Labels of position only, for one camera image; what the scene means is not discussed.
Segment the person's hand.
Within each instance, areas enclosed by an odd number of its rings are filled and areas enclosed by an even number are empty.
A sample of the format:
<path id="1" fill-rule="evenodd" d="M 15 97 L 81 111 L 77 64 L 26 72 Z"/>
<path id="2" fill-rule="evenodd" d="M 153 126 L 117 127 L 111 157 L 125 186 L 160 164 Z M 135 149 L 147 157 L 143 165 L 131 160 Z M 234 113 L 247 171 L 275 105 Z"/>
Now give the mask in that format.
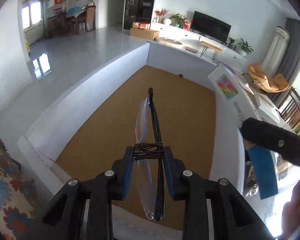
<path id="1" fill-rule="evenodd" d="M 284 205 L 282 211 L 281 228 L 282 233 L 279 239 L 288 239 L 300 225 L 300 180 L 292 191 L 292 197 Z"/>

